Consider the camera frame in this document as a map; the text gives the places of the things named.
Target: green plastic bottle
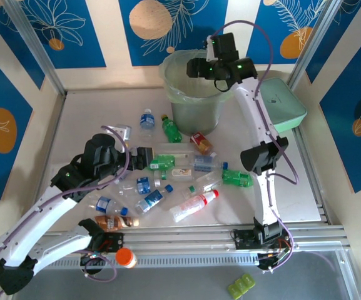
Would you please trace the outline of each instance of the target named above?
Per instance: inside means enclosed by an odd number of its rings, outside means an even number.
[[[249,174],[240,171],[223,170],[222,179],[224,184],[232,184],[234,186],[242,186],[248,188],[253,185],[253,179]]]
[[[175,157],[173,155],[158,155],[155,157],[148,169],[152,171],[165,171],[175,166]]]
[[[162,129],[163,132],[166,134],[169,143],[180,143],[181,134],[175,122],[169,119],[168,116],[165,114],[163,114],[161,118],[162,118]]]

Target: orange bottle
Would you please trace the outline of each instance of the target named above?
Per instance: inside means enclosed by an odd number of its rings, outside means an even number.
[[[211,154],[213,146],[202,133],[194,133],[190,138],[190,142],[193,142],[197,146],[197,149],[202,155]]]
[[[121,248],[116,252],[116,262],[125,268],[131,269],[137,264],[137,257],[128,248]]]

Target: blue bottle cap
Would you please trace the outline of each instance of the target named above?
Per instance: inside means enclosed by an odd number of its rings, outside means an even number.
[[[128,214],[128,209],[126,207],[123,207],[122,210],[120,211],[121,216],[126,216]]]
[[[173,187],[168,184],[167,186],[165,186],[165,189],[168,191],[168,193],[172,193],[173,192]]]

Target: trash bin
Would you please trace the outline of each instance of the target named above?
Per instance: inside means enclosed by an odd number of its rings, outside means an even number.
[[[218,125],[223,105],[232,96],[230,91],[220,92],[212,80],[189,78],[187,62],[193,58],[206,58],[205,50],[180,50],[169,55],[160,65],[166,95],[172,106],[173,120],[183,134],[191,136],[197,131],[208,134]],[[217,81],[226,89],[225,81]]]

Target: purple cable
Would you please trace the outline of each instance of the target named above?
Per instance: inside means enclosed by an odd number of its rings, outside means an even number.
[[[111,262],[108,258],[106,258],[105,256],[101,255],[100,253],[96,253],[96,252],[92,252],[92,251],[87,251],[87,250],[79,250],[79,251],[76,251],[75,253],[80,253],[80,254],[95,254],[97,255],[98,258],[102,259],[104,262],[106,262],[107,264],[109,264],[113,270],[113,276],[109,279],[98,279],[98,278],[95,278],[94,276],[91,276],[87,273],[87,265],[92,261],[91,259],[86,263],[86,265],[84,266],[84,275],[87,277],[87,278],[90,278],[91,280],[93,281],[97,281],[99,283],[110,283],[111,281],[113,281],[115,278],[116,278],[116,275],[117,275],[117,271],[116,271],[116,268],[113,264],[113,262]]]
[[[99,188],[105,188],[106,186],[110,185],[111,183],[113,183],[115,180],[117,180],[118,178],[120,178],[127,170],[129,163],[130,163],[130,154],[129,154],[129,149],[126,145],[126,143],[123,141],[122,137],[116,133],[116,131],[112,130],[111,128],[109,128],[108,126],[101,126],[101,129],[105,129],[107,131],[110,131],[113,135],[115,135],[120,143],[122,144],[123,148],[125,149],[125,154],[126,154],[126,162],[125,165],[123,166],[122,171],[116,175],[113,179],[107,181],[106,183],[101,183],[97,186],[87,186],[87,187],[78,187],[76,189],[70,189],[67,190],[65,192],[61,192],[57,195],[55,195],[54,197],[52,197],[51,199],[45,201],[42,205],[40,205],[40,209],[45,208],[46,206],[49,206],[51,203],[53,203],[55,200],[64,197],[66,195],[72,194],[72,193],[78,193],[78,192],[86,192],[86,191],[93,191],[95,189],[99,189]],[[8,237],[3,241],[4,246],[6,246],[6,244],[15,236],[17,235],[17,233],[23,228],[24,225],[26,225],[35,215],[37,215],[37,213],[39,211],[33,211],[25,220],[23,220],[23,222],[11,233],[8,235]]]
[[[258,92],[261,88],[261,84],[263,82],[263,80],[266,78],[266,76],[268,75],[269,73],[269,70],[270,70],[270,67],[272,66],[272,63],[273,63],[273,46],[272,46],[272,43],[270,41],[270,38],[269,36],[267,35],[267,33],[265,32],[265,30],[263,30],[259,25],[255,24],[254,22],[250,22],[250,21],[246,21],[246,20],[234,20],[232,22],[229,22],[229,23],[226,23],[225,25],[223,25],[220,29],[218,29],[217,31],[214,32],[214,34],[212,34],[212,38],[217,36],[222,30],[224,30],[226,27],[232,25],[232,24],[236,24],[236,23],[243,23],[243,24],[247,24],[247,25],[251,25],[255,28],[257,28],[264,36],[264,38],[267,40],[267,43],[268,43],[268,46],[269,46],[269,50],[270,50],[270,59],[269,59],[269,63],[268,63],[268,67],[267,69],[265,70],[265,72],[263,73],[263,76],[258,80],[258,84],[257,84],[257,87],[255,88],[255,92],[254,92],[254,98],[257,98],[258,96]],[[263,113],[263,110],[262,110],[262,107],[260,105],[260,103],[258,101],[255,101],[255,103],[257,104],[257,108],[258,108],[258,111],[261,115],[261,118],[262,118],[262,121],[265,125],[265,129],[267,132],[270,132],[269,130],[269,124],[265,118],[265,115]],[[292,164],[292,162],[289,160],[288,156],[286,155],[285,151],[282,149],[282,147],[280,147],[279,143],[277,143],[276,139],[269,133],[268,134],[270,139],[273,141],[273,143],[276,145],[276,147],[278,148],[280,154],[285,158],[288,166],[290,167],[290,169],[292,170],[292,173],[294,175],[294,178],[295,178],[295,181],[293,181],[292,179],[282,175],[282,174],[277,174],[277,173],[272,173],[270,175],[267,176],[267,178],[269,178],[270,176],[278,176],[278,177],[281,177],[283,179],[286,179],[288,182],[292,183],[292,184],[295,184],[297,185],[299,183],[299,177],[298,177],[298,174]],[[282,220],[278,217],[278,215],[275,213],[275,211],[273,210],[272,208],[272,198],[271,198],[271,194],[270,194],[270,182],[269,180],[267,181],[267,189],[268,189],[268,197],[269,197],[269,204],[270,204],[270,208],[272,210],[272,213],[273,215],[277,218],[278,222],[280,225],[282,225],[282,227],[286,230],[289,238],[290,238],[290,254],[285,258],[284,261],[282,261],[280,264],[278,264],[277,266],[275,266],[274,268],[272,268],[271,271],[274,271],[276,270],[277,268],[279,268],[280,266],[284,265],[289,259],[290,257],[292,256],[293,254],[293,247],[294,247],[294,238],[293,238],[293,235],[292,233],[290,232],[290,230],[286,227],[286,225],[284,225],[284,223],[282,222]]]

